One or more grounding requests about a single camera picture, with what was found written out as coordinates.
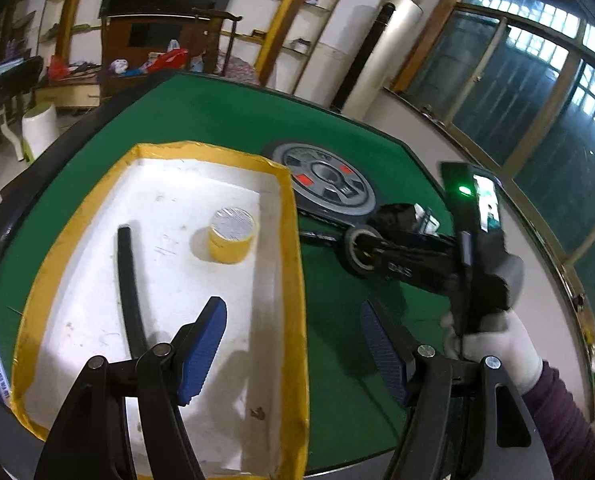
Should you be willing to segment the purple right sleeve forearm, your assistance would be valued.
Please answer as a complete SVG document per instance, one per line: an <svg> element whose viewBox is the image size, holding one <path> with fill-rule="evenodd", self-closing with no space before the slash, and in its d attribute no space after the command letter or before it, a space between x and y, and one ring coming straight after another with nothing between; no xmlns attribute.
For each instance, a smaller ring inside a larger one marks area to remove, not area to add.
<svg viewBox="0 0 595 480"><path fill-rule="evenodd" d="M584 478L595 456L595 433L559 370L544 361L537 383L522 398L543 441L553 478Z"/></svg>

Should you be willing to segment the white-gloved right hand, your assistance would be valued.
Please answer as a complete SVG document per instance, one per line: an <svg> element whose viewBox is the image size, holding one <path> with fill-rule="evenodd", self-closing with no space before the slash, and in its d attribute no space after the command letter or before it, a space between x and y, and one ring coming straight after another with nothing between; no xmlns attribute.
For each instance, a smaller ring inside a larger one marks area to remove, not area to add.
<svg viewBox="0 0 595 480"><path fill-rule="evenodd" d="M475 334L458 336L450 312L443 315L439 326L445 330L444 350L449 358L480 362L487 356L495 356L519 393L526 394L537 384L543 360L514 310L485 316Z"/></svg>

